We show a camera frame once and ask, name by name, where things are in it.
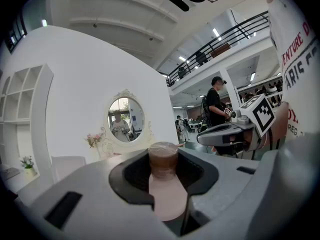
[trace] black t-shirt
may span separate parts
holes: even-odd
[[[211,88],[208,91],[208,94],[206,95],[206,103],[208,108],[210,106],[215,106],[219,110],[224,111],[223,106],[220,102],[220,96],[217,93],[217,91],[213,88]],[[210,121],[212,126],[221,125],[226,122],[226,118],[223,115],[214,113],[211,110],[209,110],[209,112],[210,112]]]

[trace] balcony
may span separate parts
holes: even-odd
[[[233,47],[238,44],[254,38],[259,32],[267,28],[269,28],[269,13],[268,11],[265,11],[237,24],[221,35],[218,34],[216,38],[212,39],[199,50],[195,51],[190,57],[185,59],[185,61],[177,66],[171,73],[160,73],[166,77],[167,86],[171,87],[175,82],[192,74],[210,60],[233,49]]]

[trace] flower vase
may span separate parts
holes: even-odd
[[[35,168],[25,168],[24,169],[25,175],[28,179],[32,179],[34,176],[37,175],[37,172],[35,170]]]
[[[97,144],[95,145],[95,148],[96,148],[96,151],[98,153],[99,160],[101,160],[101,155],[100,155],[99,147],[98,147]]]
[[[101,155],[100,155],[100,151],[99,151],[99,147],[98,145],[93,145],[91,147],[92,150],[92,154],[94,155],[95,158],[97,158],[98,161],[101,160]]]

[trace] small plant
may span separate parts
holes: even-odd
[[[101,140],[101,134],[88,134],[85,140],[89,143],[90,148],[95,148],[97,143]]]
[[[22,167],[25,169],[30,169],[34,166],[34,162],[32,162],[32,158],[31,156],[27,157],[23,157],[22,160],[20,160],[20,162],[22,163]]]

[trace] ornate mirror frame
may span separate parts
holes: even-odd
[[[128,98],[134,100],[141,108],[142,115],[144,118],[144,124],[142,127],[141,134],[139,137],[131,142],[122,142],[118,140],[111,132],[109,128],[108,123],[108,115],[109,115],[109,109],[111,105],[120,98]],[[109,104],[107,105],[104,116],[103,116],[103,127],[101,127],[103,133],[102,133],[102,140],[100,142],[100,146],[103,152],[102,159],[116,156],[118,154],[123,153],[129,153],[136,150],[142,150],[147,149],[150,147],[151,144],[155,143],[155,136],[152,132],[152,124],[151,121],[148,120],[147,115],[145,114],[143,110],[142,103],[139,101],[139,99],[131,93],[128,89],[125,89],[121,92],[118,92]]]

